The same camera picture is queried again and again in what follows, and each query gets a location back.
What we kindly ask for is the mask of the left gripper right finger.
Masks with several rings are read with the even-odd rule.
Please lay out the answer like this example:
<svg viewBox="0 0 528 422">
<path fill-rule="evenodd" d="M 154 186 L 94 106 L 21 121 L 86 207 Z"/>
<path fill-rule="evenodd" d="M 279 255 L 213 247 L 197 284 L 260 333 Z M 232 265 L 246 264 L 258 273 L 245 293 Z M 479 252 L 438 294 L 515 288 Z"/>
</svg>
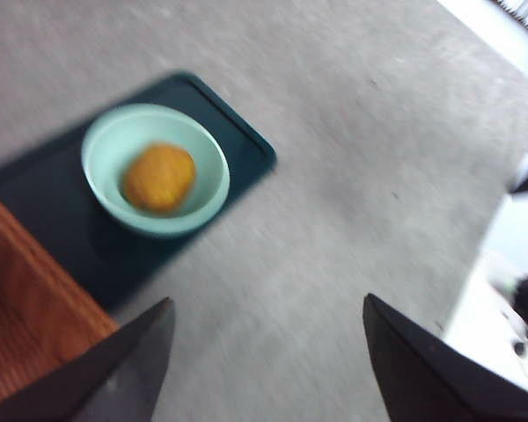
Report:
<svg viewBox="0 0 528 422">
<path fill-rule="evenodd" d="M 363 326 L 392 421 L 528 421 L 528 392 L 368 294 Z"/>
</svg>

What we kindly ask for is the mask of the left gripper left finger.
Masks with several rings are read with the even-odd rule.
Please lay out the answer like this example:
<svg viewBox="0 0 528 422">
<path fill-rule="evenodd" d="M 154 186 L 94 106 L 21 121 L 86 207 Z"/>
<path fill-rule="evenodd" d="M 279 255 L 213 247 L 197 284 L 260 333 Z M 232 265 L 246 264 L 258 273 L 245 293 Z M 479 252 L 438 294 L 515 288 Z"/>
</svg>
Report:
<svg viewBox="0 0 528 422">
<path fill-rule="evenodd" d="M 86 353 L 0 403 L 0 421 L 150 421 L 171 356 L 165 298 Z"/>
</svg>

